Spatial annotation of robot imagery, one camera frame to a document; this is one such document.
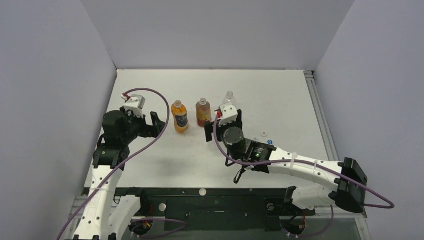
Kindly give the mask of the gold red label bottle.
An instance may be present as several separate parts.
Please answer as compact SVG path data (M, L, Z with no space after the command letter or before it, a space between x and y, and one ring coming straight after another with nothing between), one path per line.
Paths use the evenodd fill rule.
M202 97L195 106L197 125L204 127L206 122L210 122L212 119L211 104Z

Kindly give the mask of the orange blue label bottle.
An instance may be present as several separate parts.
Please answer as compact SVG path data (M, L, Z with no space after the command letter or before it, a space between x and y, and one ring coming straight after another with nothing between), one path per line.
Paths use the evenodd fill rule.
M171 106L171 113L174 120L174 128L177 133L183 134L189 128L188 111L185 105L176 100Z

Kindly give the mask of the clear bottle blue cap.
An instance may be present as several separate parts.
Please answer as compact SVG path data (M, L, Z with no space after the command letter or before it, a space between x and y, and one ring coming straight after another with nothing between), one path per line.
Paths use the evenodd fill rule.
M222 101L222 104L224 106L232 105L232 106L234 106L234 107L237 108L237 105L238 105L237 104L237 99L235 98L234 93L232 91L228 91L226 93L226 95L225 95L225 97L224 97L224 99Z

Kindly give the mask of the white QR bottle cap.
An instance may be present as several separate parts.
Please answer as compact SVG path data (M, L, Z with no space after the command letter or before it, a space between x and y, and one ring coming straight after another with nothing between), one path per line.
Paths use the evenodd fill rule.
M264 138L268 136L267 132L265 132L265 131L262 131L260 134L261 134L261 136L262 136L262 137L264 137Z

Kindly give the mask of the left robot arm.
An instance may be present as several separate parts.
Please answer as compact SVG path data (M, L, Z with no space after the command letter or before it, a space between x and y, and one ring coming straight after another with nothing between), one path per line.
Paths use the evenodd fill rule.
M80 206L83 210L74 240L120 240L133 216L143 215L149 201L140 192L126 195L116 209L112 209L116 188L132 157L129 145L137 138L157 141L169 124L151 112L152 124L145 115L136 116L133 110L113 110L103 116L103 134L99 137L93 154L93 169L89 196Z

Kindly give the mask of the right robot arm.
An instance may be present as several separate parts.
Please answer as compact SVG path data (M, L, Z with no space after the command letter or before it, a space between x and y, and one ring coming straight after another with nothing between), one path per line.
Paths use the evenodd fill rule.
M233 179L235 184L247 171L288 175L314 184L287 189L282 207L289 214L326 205L336 205L350 213L364 212L364 188L368 178L355 159L346 157L344 161L324 161L248 139L244 136L241 115L241 110L237 110L227 115L224 123L206 121L204 124L206 141L224 144L225 147L219 147L219 150L225 156L225 166L240 166Z

